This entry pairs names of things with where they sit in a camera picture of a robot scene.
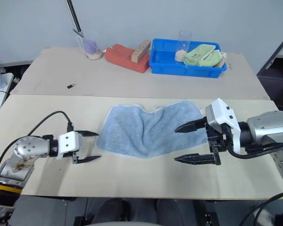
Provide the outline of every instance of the gray towel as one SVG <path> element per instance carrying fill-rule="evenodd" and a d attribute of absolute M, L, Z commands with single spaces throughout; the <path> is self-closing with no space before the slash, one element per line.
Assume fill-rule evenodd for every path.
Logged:
<path fill-rule="evenodd" d="M 180 101 L 151 113 L 136 105 L 117 105 L 106 117 L 97 147 L 138 158 L 187 149 L 207 141 L 205 129 L 191 133 L 175 133 L 174 130 L 200 118 L 199 109 L 190 101 Z"/>

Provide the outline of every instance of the blue plastic tray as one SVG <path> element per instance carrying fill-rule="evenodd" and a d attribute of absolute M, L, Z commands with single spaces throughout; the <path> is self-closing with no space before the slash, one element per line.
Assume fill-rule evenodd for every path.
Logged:
<path fill-rule="evenodd" d="M 220 49 L 218 43 L 191 41 L 189 52 L 200 44 L 215 45 L 215 49 Z M 152 73 L 218 78 L 221 72 L 227 69 L 226 64 L 221 68 L 217 68 L 186 66 L 183 62 L 177 62 L 175 61 L 176 46 L 177 40 L 153 39 L 149 62 Z"/>

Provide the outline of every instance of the clear plastic cup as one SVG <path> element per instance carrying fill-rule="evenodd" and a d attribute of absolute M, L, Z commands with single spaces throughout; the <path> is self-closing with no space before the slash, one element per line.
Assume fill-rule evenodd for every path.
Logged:
<path fill-rule="evenodd" d="M 184 55 L 189 51 L 192 32 L 184 30 L 179 32 L 178 43 L 176 47 L 175 60 L 182 62 Z"/>
<path fill-rule="evenodd" d="M 80 32 L 82 36 L 77 35 L 77 41 L 83 51 L 90 60 L 97 60 L 103 56 L 103 51 L 97 44 L 98 34 L 95 31 L 87 30 Z"/>

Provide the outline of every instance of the red sponge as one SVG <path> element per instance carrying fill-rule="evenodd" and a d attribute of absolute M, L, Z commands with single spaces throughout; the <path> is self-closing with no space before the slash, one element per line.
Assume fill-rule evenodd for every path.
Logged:
<path fill-rule="evenodd" d="M 115 44 L 106 49 L 105 58 L 116 65 L 144 73 L 149 67 L 150 56 L 145 54 L 138 63 L 134 63 L 131 61 L 131 54 L 134 51 L 135 49 Z"/>

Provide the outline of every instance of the green towel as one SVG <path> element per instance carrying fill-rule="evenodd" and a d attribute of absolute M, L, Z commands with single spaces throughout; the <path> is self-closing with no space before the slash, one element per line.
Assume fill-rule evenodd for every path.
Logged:
<path fill-rule="evenodd" d="M 214 49 L 214 45 L 201 44 L 185 55 L 184 63 L 186 65 L 199 65 L 199 61 L 206 58 Z"/>
<path fill-rule="evenodd" d="M 216 64 L 220 62 L 222 59 L 222 55 L 219 50 L 214 50 L 210 53 L 206 58 L 199 61 L 199 66 L 203 67 L 214 67 Z"/>

